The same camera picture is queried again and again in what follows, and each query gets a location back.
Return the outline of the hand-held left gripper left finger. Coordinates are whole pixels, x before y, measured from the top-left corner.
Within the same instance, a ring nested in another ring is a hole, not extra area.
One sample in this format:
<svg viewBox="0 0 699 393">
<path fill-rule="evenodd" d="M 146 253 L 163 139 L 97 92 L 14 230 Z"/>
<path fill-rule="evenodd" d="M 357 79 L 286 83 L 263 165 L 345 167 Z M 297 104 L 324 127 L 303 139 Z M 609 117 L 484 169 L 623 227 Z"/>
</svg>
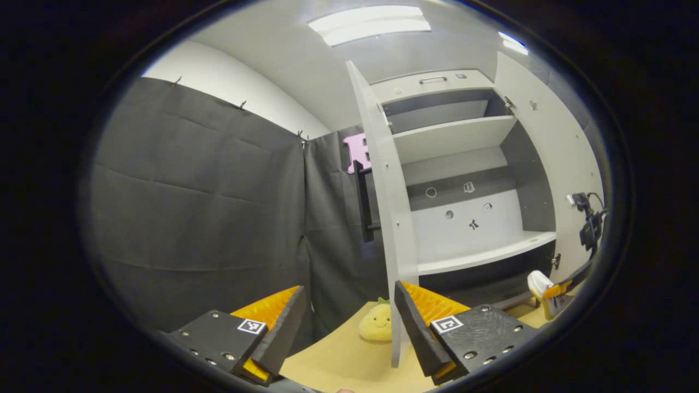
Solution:
<svg viewBox="0 0 699 393">
<path fill-rule="evenodd" d="M 269 386 L 292 350 L 306 306 L 305 287 L 297 285 L 234 312 L 209 310 L 165 337 L 226 374 Z"/>
</svg>

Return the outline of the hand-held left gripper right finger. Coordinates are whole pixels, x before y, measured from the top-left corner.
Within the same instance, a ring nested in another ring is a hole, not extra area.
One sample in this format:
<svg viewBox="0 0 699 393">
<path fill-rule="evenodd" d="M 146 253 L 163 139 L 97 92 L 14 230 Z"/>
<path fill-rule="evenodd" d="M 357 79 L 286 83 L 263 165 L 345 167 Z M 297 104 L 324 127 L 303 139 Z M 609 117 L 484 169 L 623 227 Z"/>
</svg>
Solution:
<svg viewBox="0 0 699 393">
<path fill-rule="evenodd" d="M 491 304 L 465 306 L 399 279 L 394 303 L 418 363 L 434 385 L 510 358 L 540 332 Z"/>
</svg>

